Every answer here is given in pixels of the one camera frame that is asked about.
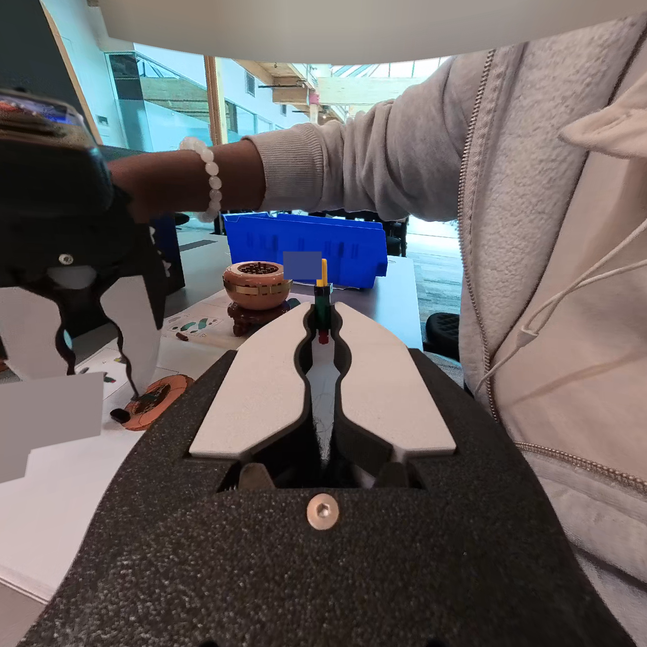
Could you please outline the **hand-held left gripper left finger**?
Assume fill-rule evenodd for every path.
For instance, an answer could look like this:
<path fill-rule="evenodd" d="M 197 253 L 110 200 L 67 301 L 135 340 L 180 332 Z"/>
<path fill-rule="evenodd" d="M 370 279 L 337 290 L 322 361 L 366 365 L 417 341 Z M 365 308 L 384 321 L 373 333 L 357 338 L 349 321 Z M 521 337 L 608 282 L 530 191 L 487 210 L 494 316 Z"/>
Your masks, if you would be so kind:
<path fill-rule="evenodd" d="M 189 448 L 193 458 L 320 461 L 312 419 L 310 320 L 303 302 L 258 332 L 238 351 Z"/>

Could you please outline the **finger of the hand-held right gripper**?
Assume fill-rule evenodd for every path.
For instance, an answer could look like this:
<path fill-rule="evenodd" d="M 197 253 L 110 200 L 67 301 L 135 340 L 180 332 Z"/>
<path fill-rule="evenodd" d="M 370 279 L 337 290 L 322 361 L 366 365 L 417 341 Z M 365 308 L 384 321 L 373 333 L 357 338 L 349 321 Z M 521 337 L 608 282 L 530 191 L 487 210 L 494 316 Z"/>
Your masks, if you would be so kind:
<path fill-rule="evenodd" d="M 160 329 L 141 276 L 121 277 L 100 297 L 103 313 L 118 331 L 118 348 L 126 363 L 134 395 L 142 396 L 157 367 Z"/>
<path fill-rule="evenodd" d="M 8 367 L 21 380 L 75 374 L 55 301 L 21 287 L 1 288 L 1 341 Z"/>

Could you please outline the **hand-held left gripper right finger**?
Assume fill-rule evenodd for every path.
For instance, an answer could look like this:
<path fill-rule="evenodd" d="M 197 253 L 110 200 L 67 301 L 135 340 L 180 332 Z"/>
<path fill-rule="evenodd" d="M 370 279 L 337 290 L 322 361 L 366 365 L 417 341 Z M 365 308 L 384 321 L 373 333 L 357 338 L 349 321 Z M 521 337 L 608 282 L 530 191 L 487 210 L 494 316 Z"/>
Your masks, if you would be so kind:
<path fill-rule="evenodd" d="M 345 303 L 333 305 L 335 442 L 352 463 L 449 456 L 456 442 L 401 339 Z"/>

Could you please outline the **small black yellow toy pin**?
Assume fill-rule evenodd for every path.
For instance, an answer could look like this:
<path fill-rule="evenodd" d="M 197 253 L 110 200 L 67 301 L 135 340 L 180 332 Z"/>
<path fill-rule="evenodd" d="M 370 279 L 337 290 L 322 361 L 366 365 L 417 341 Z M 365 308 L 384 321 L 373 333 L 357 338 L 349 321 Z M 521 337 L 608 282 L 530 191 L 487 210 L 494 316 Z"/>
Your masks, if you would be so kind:
<path fill-rule="evenodd" d="M 314 307 L 319 344 L 329 343 L 331 327 L 331 284 L 328 282 L 328 261 L 321 259 L 321 274 L 314 285 Z"/>

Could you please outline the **person's right forearm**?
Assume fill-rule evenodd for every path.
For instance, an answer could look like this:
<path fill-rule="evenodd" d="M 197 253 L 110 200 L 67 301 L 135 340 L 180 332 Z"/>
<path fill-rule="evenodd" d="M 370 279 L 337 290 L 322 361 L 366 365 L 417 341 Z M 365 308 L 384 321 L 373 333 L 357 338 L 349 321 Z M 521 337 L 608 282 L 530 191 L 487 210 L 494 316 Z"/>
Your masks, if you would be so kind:
<path fill-rule="evenodd" d="M 414 93 L 378 103 L 346 125 L 303 124 L 215 148 L 224 211 L 368 211 L 385 221 L 457 215 L 465 111 Z"/>

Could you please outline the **grey desk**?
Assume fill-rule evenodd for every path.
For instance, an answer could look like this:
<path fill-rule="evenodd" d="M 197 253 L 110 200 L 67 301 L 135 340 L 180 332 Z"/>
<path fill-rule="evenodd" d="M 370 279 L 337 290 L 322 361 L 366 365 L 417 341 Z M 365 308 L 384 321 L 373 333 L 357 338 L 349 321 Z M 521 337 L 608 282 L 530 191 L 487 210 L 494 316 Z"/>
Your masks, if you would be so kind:
<path fill-rule="evenodd" d="M 166 316 L 205 301 L 226 318 L 222 273 L 230 265 L 227 238 L 207 230 L 177 232 L 185 287 L 167 298 Z M 332 296 L 391 330 L 407 346 L 422 349 L 413 262 L 388 256 L 386 277 L 368 290 L 335 288 Z M 74 340 L 79 363 L 96 353 L 114 359 L 114 327 L 95 327 Z M 162 339 L 153 381 L 169 373 L 198 378 L 229 347 L 175 344 Z M 36 449 L 27 472 L 1 484 L 1 645 L 15 646 L 50 600 L 68 571 L 88 525 L 119 465 L 141 433 L 128 432 L 109 418 L 126 395 L 123 388 L 104 400 L 99 436 Z"/>

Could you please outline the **person's right hand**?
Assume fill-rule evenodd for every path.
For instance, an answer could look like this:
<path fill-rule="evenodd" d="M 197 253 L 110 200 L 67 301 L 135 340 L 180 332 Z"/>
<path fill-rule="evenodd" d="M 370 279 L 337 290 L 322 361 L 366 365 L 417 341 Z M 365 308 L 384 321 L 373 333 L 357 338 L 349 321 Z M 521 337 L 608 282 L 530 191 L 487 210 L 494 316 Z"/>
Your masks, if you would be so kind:
<path fill-rule="evenodd" d="M 129 197 L 137 223 L 170 212 L 204 212 L 210 203 L 206 164 L 194 151 L 132 155 L 108 162 L 113 184 Z"/>

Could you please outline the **open instruction booklet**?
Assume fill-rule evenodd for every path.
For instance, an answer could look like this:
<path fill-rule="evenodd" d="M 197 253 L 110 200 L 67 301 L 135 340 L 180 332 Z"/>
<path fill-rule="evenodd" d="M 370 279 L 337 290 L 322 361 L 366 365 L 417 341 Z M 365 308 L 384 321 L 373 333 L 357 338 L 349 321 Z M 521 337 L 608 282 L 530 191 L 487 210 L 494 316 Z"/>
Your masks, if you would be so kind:
<path fill-rule="evenodd" d="M 184 374 L 196 379 L 206 358 L 239 348 L 251 334 L 233 335 L 224 290 L 167 317 L 161 330 L 157 367 L 151 382 Z M 175 337 L 185 331 L 190 342 Z M 1 386 L 1 482 L 25 477 L 46 447 L 121 430 L 109 409 L 125 408 L 133 391 L 113 340 L 80 362 L 80 377 L 55 377 Z"/>

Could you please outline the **black office chair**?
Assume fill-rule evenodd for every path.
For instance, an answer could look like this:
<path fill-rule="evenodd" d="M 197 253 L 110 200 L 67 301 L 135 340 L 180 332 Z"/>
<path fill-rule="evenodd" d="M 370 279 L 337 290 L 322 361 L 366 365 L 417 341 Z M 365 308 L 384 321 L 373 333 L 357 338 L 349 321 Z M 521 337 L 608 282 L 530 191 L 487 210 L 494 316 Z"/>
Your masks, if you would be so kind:
<path fill-rule="evenodd" d="M 459 315 L 435 312 L 421 322 L 423 350 L 460 362 Z"/>

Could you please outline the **brown brick-built pot model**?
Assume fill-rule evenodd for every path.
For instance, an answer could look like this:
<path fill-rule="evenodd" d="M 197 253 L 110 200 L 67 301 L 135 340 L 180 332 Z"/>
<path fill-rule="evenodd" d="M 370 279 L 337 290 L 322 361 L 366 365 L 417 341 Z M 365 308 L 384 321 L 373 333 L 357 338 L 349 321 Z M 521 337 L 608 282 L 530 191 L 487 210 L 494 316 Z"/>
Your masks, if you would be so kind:
<path fill-rule="evenodd" d="M 222 282 L 231 300 L 227 313 L 237 338 L 252 334 L 290 310 L 292 280 L 285 277 L 279 263 L 235 263 L 223 272 Z"/>

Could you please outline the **blue plastic storage bin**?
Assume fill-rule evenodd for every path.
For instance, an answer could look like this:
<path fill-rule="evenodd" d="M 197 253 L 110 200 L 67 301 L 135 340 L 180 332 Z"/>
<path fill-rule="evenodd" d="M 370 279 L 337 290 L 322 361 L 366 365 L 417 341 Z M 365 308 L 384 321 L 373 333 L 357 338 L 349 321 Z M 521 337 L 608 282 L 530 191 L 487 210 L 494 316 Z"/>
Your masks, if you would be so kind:
<path fill-rule="evenodd" d="M 373 288 L 387 273 L 386 235 L 376 222 L 267 212 L 223 217 L 232 263 L 283 264 L 284 252 L 316 252 L 333 285 Z"/>

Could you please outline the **person in beige hoodie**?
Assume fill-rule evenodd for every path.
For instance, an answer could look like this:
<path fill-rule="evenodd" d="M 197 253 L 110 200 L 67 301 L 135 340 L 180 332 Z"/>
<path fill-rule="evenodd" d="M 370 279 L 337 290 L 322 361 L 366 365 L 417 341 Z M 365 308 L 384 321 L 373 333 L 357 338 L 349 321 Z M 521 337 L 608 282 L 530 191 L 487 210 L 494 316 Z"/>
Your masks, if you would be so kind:
<path fill-rule="evenodd" d="M 460 354 L 646 645 L 646 13 L 457 56 Z"/>

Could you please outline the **wooden pillar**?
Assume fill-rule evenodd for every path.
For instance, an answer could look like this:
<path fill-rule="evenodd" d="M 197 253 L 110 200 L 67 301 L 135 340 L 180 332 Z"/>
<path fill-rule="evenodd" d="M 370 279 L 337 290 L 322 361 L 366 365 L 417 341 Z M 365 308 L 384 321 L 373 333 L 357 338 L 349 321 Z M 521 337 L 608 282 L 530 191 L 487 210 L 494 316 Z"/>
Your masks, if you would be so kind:
<path fill-rule="evenodd" d="M 210 119 L 210 136 L 215 146 L 227 144 L 228 134 L 221 60 L 214 56 L 204 56 L 204 62 Z"/>

